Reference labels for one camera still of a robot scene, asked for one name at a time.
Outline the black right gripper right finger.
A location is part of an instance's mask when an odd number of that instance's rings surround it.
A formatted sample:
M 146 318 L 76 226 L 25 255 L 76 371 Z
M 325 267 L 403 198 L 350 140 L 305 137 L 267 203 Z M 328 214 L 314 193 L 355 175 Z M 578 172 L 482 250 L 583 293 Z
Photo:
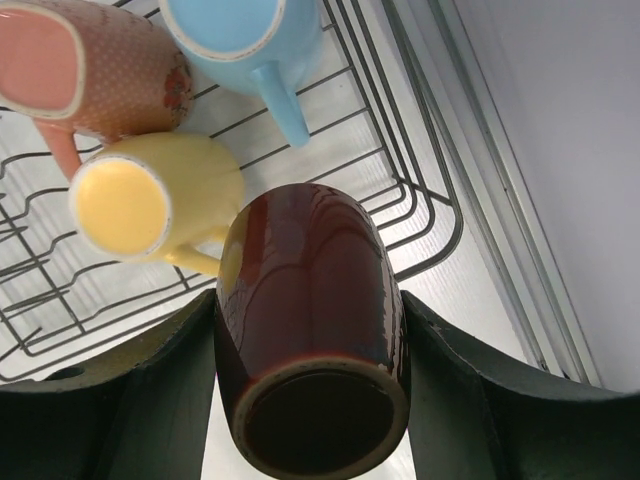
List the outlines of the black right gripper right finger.
M 638 478 L 638 394 L 534 368 L 402 298 L 418 478 Z

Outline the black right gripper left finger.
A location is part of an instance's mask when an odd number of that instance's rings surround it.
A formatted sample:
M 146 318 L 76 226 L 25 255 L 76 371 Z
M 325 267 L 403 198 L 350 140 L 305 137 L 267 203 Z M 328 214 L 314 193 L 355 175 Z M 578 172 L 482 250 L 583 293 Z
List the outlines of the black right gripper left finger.
M 198 479 L 216 376 L 215 292 L 44 380 L 1 388 L 4 479 Z

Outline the dark brown mug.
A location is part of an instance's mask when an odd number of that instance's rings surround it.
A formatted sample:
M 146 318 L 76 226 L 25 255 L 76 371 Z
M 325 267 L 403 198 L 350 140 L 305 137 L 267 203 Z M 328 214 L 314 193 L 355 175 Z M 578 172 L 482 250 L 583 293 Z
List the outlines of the dark brown mug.
M 231 437 L 277 479 L 351 479 L 408 425 L 401 292 L 378 230 L 346 193 L 276 187 L 234 220 L 216 286 L 215 353 Z

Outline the yellow ceramic mug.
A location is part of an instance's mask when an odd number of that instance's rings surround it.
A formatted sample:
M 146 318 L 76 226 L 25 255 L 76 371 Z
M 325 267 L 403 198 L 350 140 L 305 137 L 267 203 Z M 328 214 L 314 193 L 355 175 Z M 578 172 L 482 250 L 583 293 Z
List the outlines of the yellow ceramic mug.
M 245 199 L 231 151 L 207 135 L 167 132 L 104 148 L 73 176 L 69 209 L 79 235 L 121 262 L 162 261 L 217 276 L 200 245 L 225 240 Z

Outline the pink ceramic mug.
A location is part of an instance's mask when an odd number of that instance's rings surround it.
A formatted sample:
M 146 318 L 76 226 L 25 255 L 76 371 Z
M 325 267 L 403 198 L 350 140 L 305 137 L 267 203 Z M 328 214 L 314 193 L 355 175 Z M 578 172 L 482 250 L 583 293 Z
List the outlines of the pink ceramic mug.
M 188 61 L 150 20 L 91 1 L 1 4 L 1 103 L 30 117 L 66 178 L 75 134 L 109 145 L 171 131 L 193 102 Z

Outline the light blue ceramic mug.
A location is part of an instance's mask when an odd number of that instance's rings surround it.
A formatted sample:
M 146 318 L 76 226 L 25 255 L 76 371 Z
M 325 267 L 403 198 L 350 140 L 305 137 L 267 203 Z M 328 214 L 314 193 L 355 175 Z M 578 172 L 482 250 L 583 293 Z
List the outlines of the light blue ceramic mug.
M 287 142 L 310 140 L 297 90 L 320 63 L 321 13 L 311 0 L 158 3 L 182 52 L 216 84 L 260 97 Z

